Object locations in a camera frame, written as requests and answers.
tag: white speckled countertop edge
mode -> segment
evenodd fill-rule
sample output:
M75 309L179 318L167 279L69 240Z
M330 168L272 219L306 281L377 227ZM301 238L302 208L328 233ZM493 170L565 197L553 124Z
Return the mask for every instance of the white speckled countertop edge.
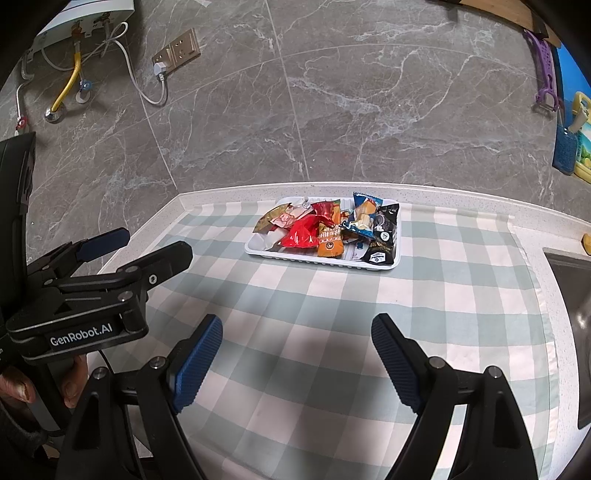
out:
M118 266L142 255L147 248L162 238L180 216L198 205L276 200L287 196L342 197L350 196L353 191L372 193L381 198L396 199L404 203L504 213L514 217L515 234L544 293L556 345L560 371L560 404L548 478L557 478L579 447L589 426L583 430L577 428L579 374L577 362L573 361L576 358L573 334L560 289L543 248L584 255L580 239L585 232L591 232L591 223L530 203L439 187L363 182L279 183L228 187L176 196L134 233L129 245L120 249L105 264L101 273L113 272Z

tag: yellow gas hose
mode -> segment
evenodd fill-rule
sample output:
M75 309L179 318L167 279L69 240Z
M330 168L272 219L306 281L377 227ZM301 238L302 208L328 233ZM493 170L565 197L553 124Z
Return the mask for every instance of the yellow gas hose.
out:
M66 86L61 91L59 96L56 98L56 101L53 102L53 105L51 106L52 112L57 112L57 109L60 107L61 103L64 101L64 98L66 98L66 95L68 94L70 89L76 83L76 79L78 78L78 74L80 73L81 68L82 68L82 56L80 55L80 47L79 47L79 43L78 43L78 45L76 46L76 52L74 53L74 71L72 72L72 76L70 77L70 80L68 80L68 83L66 83Z

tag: water heater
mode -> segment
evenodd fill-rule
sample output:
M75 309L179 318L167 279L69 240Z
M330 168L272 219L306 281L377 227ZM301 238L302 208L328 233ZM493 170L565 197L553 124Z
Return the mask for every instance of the water heater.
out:
M85 37L105 21L118 25L134 12L134 0L72 0L36 36L29 55L55 42L72 36L72 27L79 24Z

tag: red snack wrapper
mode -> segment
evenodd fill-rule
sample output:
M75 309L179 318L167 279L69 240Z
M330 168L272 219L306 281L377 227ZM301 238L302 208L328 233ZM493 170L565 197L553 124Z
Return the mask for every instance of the red snack wrapper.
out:
M282 247L314 248L318 242L318 224L322 220L320 215L306 215L292 225L289 235L281 240Z
M316 202L312 204L312 208L316 212L316 215L322 217L321 222L331 228L335 226L335 223L332 220L334 205L333 202Z

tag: finger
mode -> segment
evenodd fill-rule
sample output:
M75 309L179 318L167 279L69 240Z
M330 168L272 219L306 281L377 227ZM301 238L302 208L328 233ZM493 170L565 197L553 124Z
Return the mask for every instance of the finger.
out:
M27 403L35 401L33 382L19 369L7 367L0 375L0 392Z
M64 396L66 407L74 408L78 404L87 380L88 364L86 363L86 355L75 356L74 366L61 382L61 394Z

